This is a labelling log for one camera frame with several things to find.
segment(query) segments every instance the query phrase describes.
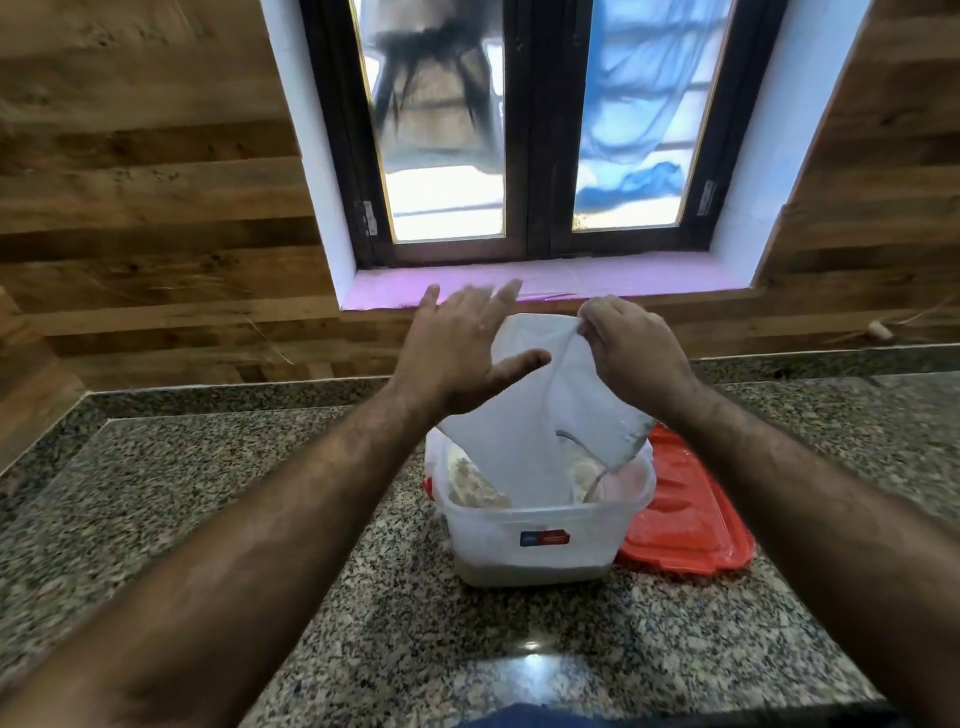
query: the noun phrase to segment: hand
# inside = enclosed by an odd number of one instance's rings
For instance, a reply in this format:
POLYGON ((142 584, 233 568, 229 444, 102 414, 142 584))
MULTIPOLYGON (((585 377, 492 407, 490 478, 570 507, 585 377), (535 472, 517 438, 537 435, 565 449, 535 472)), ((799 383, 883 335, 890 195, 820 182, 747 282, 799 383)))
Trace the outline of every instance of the hand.
POLYGON ((550 362, 542 349, 504 359, 495 366, 493 338, 513 310, 520 281, 492 296, 492 286, 469 285, 437 306, 440 286, 423 294, 391 384, 432 408, 439 420, 476 409, 511 384, 550 362))
POLYGON ((579 316, 597 374, 614 394, 668 425, 684 412, 702 385, 660 316, 616 296, 587 301, 579 316))

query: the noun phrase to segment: red plastic lid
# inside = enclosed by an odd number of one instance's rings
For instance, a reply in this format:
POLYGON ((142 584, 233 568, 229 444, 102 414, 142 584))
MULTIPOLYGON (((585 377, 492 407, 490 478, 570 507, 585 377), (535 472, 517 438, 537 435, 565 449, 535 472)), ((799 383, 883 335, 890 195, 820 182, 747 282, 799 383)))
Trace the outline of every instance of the red plastic lid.
POLYGON ((663 425, 650 443, 657 490, 631 522, 617 562, 705 575, 749 564, 754 537, 697 456, 663 425))

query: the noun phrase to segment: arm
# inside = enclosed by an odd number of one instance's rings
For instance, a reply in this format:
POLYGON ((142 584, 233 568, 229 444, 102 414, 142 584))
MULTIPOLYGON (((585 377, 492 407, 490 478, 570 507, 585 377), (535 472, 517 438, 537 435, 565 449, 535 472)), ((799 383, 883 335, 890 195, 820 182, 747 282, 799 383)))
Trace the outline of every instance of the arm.
POLYGON ((226 726, 297 643, 430 427, 549 360, 491 364, 519 281, 431 287, 390 383, 124 588, 14 690, 0 726, 226 726))
POLYGON ((957 725, 957 534, 699 382, 660 316, 612 297, 585 304, 581 316, 600 376, 696 450, 864 673, 930 724, 957 725))

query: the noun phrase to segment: white wall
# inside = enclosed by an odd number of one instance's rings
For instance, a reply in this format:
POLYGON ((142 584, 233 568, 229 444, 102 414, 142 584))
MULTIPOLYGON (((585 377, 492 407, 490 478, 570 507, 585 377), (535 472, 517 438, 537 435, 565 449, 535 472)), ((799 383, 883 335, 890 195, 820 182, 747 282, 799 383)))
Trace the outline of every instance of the white wall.
POLYGON ((790 0, 710 252, 748 286, 870 0, 790 0))
POLYGON ((342 303, 353 285, 357 267, 350 245, 344 203, 333 168, 324 113, 313 80, 300 4, 297 0, 260 0, 260 5, 267 20, 267 32, 280 72, 280 82, 283 83, 283 93, 293 117, 303 158, 303 171, 324 242, 333 289, 337 301, 342 303))

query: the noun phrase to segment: forearm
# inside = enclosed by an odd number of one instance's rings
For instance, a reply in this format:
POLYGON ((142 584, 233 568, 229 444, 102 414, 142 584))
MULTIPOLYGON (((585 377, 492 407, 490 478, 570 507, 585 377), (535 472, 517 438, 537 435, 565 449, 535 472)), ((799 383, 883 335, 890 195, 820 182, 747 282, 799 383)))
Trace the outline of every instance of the forearm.
POLYGON ((0 724, 238 722, 435 419, 388 385, 68 638, 0 724))
POLYGON ((706 386, 671 417, 800 598, 877 686, 957 710, 960 542, 706 386))

